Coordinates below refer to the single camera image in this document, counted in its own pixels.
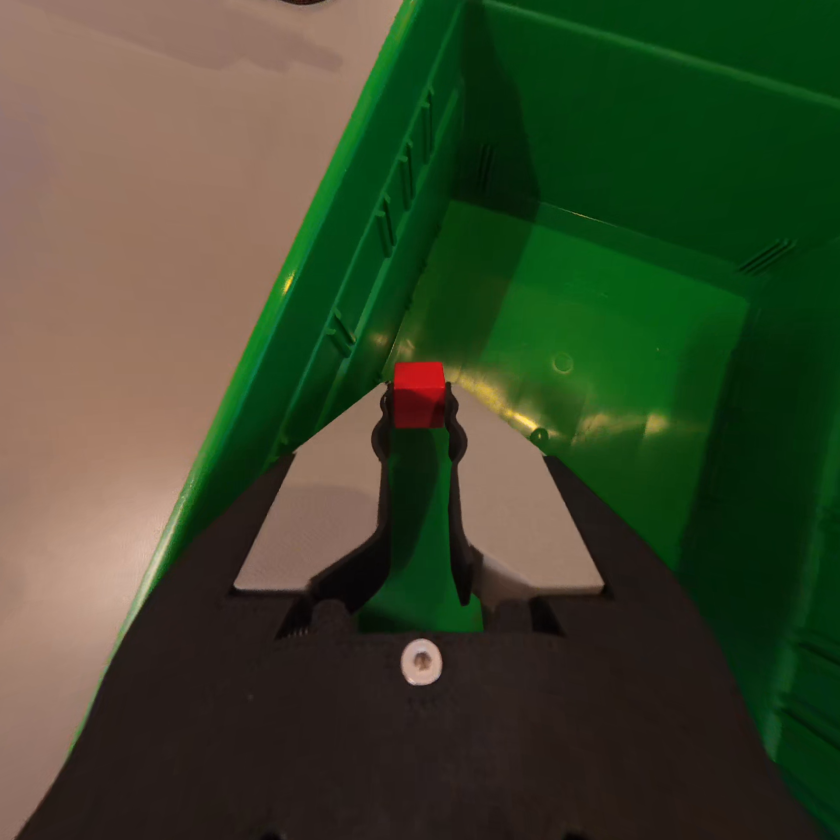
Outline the small red cube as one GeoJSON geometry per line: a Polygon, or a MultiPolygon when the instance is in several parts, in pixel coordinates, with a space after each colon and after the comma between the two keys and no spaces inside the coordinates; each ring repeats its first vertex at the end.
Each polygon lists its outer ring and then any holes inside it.
{"type": "Polygon", "coordinates": [[[433,429],[445,425],[447,382],[441,362],[397,362],[393,375],[393,425],[433,429]]]}

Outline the green plastic bin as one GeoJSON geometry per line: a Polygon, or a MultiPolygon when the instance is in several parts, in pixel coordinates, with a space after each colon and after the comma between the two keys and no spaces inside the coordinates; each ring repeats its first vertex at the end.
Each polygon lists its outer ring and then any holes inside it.
{"type": "Polygon", "coordinates": [[[395,362],[676,573],[838,838],[838,2],[401,2],[110,656],[395,362]]]}

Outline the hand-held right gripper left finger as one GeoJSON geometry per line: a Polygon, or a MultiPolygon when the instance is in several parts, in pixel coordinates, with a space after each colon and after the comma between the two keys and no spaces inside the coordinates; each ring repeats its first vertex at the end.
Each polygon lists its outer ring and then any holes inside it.
{"type": "Polygon", "coordinates": [[[357,613],[391,567],[389,389],[377,385],[290,458],[238,592],[341,601],[357,613]]]}

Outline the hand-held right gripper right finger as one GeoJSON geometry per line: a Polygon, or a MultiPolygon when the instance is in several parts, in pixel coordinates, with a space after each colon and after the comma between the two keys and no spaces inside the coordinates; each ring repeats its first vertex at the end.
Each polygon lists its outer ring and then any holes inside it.
{"type": "Polygon", "coordinates": [[[538,595],[599,595],[604,581],[540,449],[453,385],[466,435],[458,464],[461,521],[479,554],[484,606],[538,595]]]}

